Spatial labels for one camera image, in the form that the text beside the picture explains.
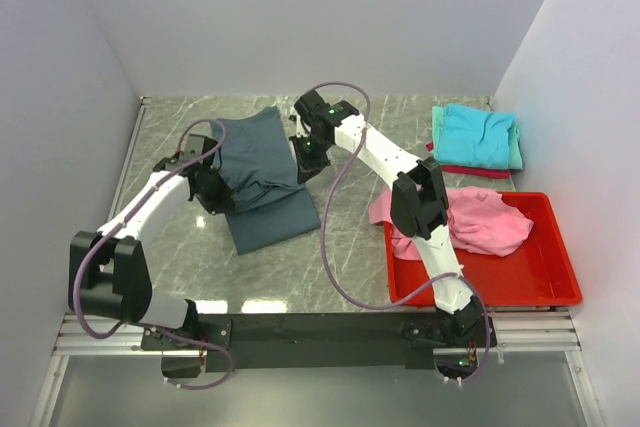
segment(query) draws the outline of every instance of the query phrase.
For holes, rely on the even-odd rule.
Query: red folded cloth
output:
[[[427,144],[429,152],[433,150],[433,142]],[[451,172],[453,174],[470,174],[488,179],[508,179],[511,177],[509,169],[483,169],[482,167],[465,167],[464,165],[442,165],[440,168],[443,172]]]

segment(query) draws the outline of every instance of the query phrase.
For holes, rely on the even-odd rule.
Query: red container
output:
[[[539,192],[501,192],[502,200],[517,207],[534,225],[529,238],[511,255],[472,254],[456,249],[463,273],[492,306],[558,306],[582,301],[551,203]],[[391,224],[384,225],[391,300],[398,301],[428,280],[424,264],[393,256]],[[428,289],[407,305],[434,305]]]

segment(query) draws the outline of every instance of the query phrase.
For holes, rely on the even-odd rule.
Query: folded towel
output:
[[[427,144],[427,150],[433,152],[433,142]],[[443,172],[451,172],[452,174],[468,174],[485,177],[487,179],[508,179],[511,177],[509,169],[483,169],[482,167],[466,167],[464,165],[446,165],[440,164]]]
[[[441,128],[434,129],[434,157],[444,164],[507,169],[510,161],[509,131],[514,120],[514,114],[447,104]]]
[[[502,201],[493,190],[480,187],[447,188],[449,232],[457,249],[500,257],[514,252],[531,232],[533,221]],[[369,206],[369,222],[391,222],[391,191],[385,189]],[[418,249],[395,226],[391,229],[393,255],[421,260]]]
[[[442,126],[444,125],[444,107],[439,107],[437,105],[434,105],[431,108],[431,118],[432,118],[431,125],[432,125],[434,147],[429,148],[427,144],[427,148],[430,151],[433,151],[435,149],[435,145],[437,145],[438,142],[440,141],[440,132],[442,132]],[[445,172],[454,172],[454,173],[462,173],[462,174],[471,173],[472,175],[480,175],[482,177],[489,177],[494,179],[506,179],[509,177],[509,175],[511,175],[511,173],[509,173],[509,175],[505,175],[505,173],[507,172],[506,169],[489,169],[489,170],[500,172],[499,176],[493,177],[493,176],[485,175],[483,173],[475,173],[473,171],[460,172],[458,170],[451,170],[451,169],[446,170],[444,168],[445,166],[446,165],[442,166],[443,167],[442,170]],[[522,156],[520,155],[520,126],[516,121],[513,122],[513,125],[509,129],[509,169],[522,170]]]
[[[236,209],[225,214],[238,255],[320,227],[276,107],[242,120],[220,119],[227,139],[220,149],[220,175],[235,193]],[[220,137],[220,128],[212,124]]]

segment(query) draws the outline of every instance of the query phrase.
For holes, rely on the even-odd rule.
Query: white wall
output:
[[[27,425],[69,241],[104,221],[136,96],[83,0],[0,0],[0,425]]]
[[[640,0],[545,0],[495,98],[522,123],[518,187],[551,197],[612,426],[640,419],[639,26]]]
[[[89,0],[137,92],[492,94],[543,0]]]

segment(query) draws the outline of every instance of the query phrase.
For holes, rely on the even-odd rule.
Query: green cloth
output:
[[[432,128],[433,128],[433,156],[438,157],[438,143],[440,134],[444,126],[444,107],[434,105],[431,108]],[[522,170],[522,156],[520,155],[520,126],[517,122],[513,123],[513,127],[509,129],[509,168],[513,170]]]

